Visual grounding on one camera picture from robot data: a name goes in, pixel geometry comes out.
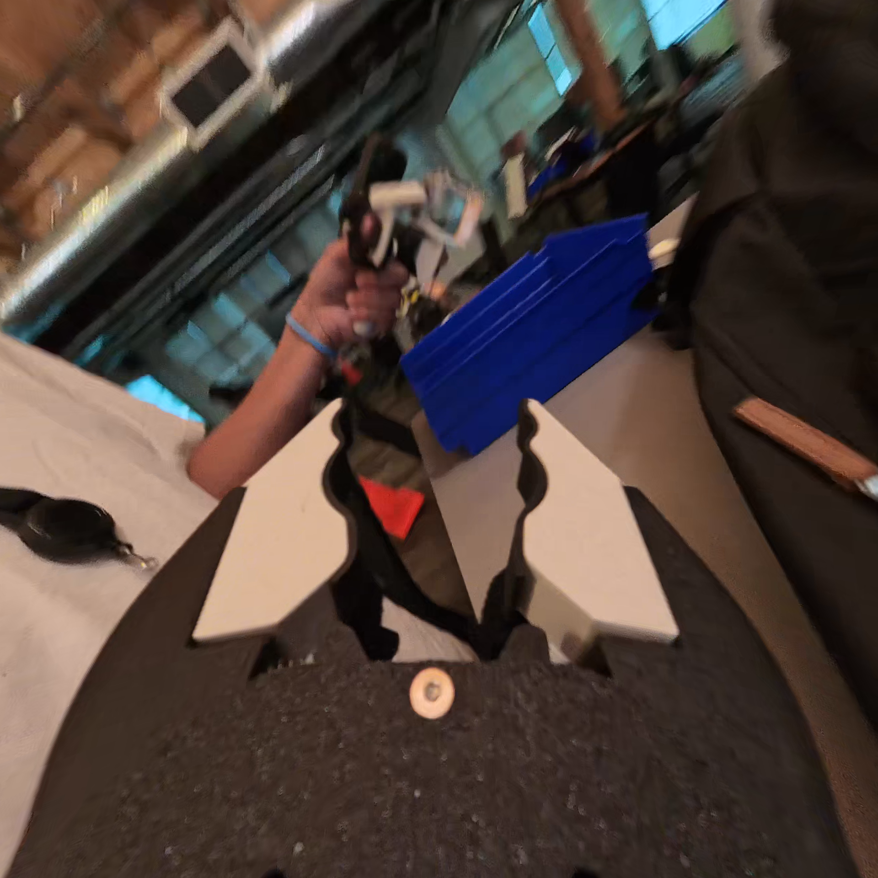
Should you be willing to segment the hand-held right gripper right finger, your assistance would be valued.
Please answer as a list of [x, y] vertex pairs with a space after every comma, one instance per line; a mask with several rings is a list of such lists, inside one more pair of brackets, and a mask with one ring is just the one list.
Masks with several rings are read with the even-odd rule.
[[574, 663], [605, 637], [675, 643], [680, 629], [620, 478], [534, 400], [521, 402], [517, 445], [523, 509], [483, 605], [480, 655], [498, 658], [525, 622]]

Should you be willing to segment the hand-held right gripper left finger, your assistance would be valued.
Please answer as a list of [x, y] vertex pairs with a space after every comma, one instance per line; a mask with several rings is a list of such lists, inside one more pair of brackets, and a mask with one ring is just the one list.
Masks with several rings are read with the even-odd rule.
[[248, 482], [194, 629], [195, 642], [274, 632], [353, 558], [328, 476], [343, 450], [336, 400]]

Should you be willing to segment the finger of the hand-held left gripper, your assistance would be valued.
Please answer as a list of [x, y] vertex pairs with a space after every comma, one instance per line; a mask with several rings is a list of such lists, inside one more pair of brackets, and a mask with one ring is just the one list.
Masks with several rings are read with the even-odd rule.
[[453, 175], [425, 175], [423, 231], [445, 247], [466, 247], [479, 225], [484, 196]]
[[423, 240], [414, 256], [414, 279], [421, 289], [429, 289], [447, 261], [447, 244], [440, 240]]

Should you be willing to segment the person's left hand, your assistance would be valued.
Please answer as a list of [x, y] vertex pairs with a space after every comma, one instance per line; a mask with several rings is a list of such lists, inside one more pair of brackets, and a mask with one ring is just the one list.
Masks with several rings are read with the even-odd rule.
[[293, 319], [335, 353], [357, 341], [387, 335], [397, 321], [406, 268], [394, 260], [383, 269], [351, 261], [348, 233], [324, 249], [292, 309]]

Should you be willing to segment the blue plastic bin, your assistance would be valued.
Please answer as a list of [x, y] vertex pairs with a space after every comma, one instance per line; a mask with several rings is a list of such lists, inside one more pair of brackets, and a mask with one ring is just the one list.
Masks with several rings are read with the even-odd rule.
[[635, 214], [549, 236], [402, 357], [445, 451], [479, 454], [653, 321], [648, 232]]

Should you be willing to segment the red block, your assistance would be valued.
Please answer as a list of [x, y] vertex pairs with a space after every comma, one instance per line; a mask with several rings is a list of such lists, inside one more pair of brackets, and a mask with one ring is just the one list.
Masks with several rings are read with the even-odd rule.
[[423, 510], [425, 495], [408, 487], [390, 487], [360, 476], [359, 483], [385, 532], [404, 542]]

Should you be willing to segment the blue wristband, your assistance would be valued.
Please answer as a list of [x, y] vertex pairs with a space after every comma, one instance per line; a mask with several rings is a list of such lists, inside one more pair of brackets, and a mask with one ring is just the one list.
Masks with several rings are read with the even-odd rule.
[[307, 344], [329, 363], [334, 363], [337, 360], [338, 351], [325, 344], [316, 335], [310, 332], [293, 316], [292, 312], [287, 313], [284, 322], [293, 335], [296, 335], [303, 343]]

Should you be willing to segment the person's white shirt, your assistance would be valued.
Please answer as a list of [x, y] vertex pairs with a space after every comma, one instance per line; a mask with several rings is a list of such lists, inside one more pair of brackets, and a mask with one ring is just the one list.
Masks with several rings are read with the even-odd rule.
[[[7, 335], [1, 397], [2, 486], [94, 503], [137, 552], [160, 562], [215, 508], [185, 470], [199, 424]], [[2, 530], [3, 849], [17, 846], [82, 679], [147, 582], [114, 559], [45, 561]]]

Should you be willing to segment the brown leather backpack tag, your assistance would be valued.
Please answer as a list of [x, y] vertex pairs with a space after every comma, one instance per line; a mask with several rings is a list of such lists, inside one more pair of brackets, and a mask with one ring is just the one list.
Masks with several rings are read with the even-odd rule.
[[732, 414], [841, 487], [877, 501], [877, 465], [859, 451], [758, 397], [745, 398]]

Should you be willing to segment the black backpack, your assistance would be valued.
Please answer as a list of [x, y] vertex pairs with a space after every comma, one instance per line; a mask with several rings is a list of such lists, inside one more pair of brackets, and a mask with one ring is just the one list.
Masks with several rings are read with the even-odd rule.
[[876, 501], [737, 420], [761, 398], [876, 464], [876, 2], [773, 2], [784, 58], [723, 114], [668, 286], [702, 410], [876, 729]]

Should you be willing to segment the wooden post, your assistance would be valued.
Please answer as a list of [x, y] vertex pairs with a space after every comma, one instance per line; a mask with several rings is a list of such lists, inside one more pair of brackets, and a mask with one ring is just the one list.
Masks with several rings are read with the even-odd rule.
[[589, 4], [557, 1], [555, 6], [581, 68], [577, 93], [590, 104], [596, 126], [608, 133], [624, 120], [626, 113], [616, 74], [606, 59]]

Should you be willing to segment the silver ventilation duct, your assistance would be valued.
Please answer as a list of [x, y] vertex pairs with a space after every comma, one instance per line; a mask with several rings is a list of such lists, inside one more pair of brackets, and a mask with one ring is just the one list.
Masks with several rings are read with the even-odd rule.
[[[155, 91], [159, 119], [146, 138], [115, 166], [105, 182], [33, 249], [2, 281], [2, 329], [49, 325], [126, 248], [180, 203], [305, 86], [332, 55], [357, 36], [385, 2], [291, 2], [265, 26], [227, 16], [183, 63], [165, 70]], [[234, 21], [265, 67], [263, 91], [202, 149], [160, 113], [164, 78], [218, 28]]]

